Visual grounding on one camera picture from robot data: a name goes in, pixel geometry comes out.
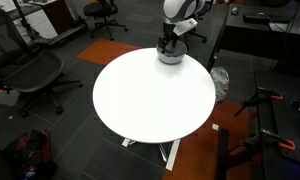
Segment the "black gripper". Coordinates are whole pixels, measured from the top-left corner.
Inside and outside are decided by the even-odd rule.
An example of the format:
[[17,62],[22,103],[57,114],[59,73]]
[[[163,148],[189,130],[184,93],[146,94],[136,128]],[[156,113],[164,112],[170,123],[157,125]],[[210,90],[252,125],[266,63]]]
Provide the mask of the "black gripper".
[[163,35],[159,37],[157,45],[157,49],[160,53],[164,53],[165,46],[167,46],[168,43],[171,42],[171,53],[173,55],[176,55],[176,41],[179,39],[179,37],[174,32],[174,28],[174,24],[168,24],[166,22],[163,23]]

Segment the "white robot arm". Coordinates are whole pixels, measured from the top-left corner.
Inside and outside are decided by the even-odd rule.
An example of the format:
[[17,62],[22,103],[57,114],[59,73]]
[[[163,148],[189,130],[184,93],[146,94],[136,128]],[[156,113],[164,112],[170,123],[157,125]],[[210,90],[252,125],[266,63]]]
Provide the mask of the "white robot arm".
[[197,26],[197,21],[192,18],[203,9],[205,0],[164,0],[163,3],[163,36],[159,37],[158,47],[160,52],[166,52],[166,46],[176,41],[181,35]]

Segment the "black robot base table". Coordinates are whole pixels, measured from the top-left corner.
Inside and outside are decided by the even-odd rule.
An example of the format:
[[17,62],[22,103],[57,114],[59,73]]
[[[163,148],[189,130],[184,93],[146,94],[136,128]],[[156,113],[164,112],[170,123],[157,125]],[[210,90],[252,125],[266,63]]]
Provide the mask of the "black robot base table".
[[217,160],[217,179],[226,180],[227,171],[259,155],[265,180],[300,180],[300,78],[279,73],[255,73],[256,89],[263,87],[283,95],[282,100],[262,99],[257,107],[257,128],[292,140],[296,149],[281,149],[270,139],[261,140],[261,148],[251,151],[240,144],[222,150]]

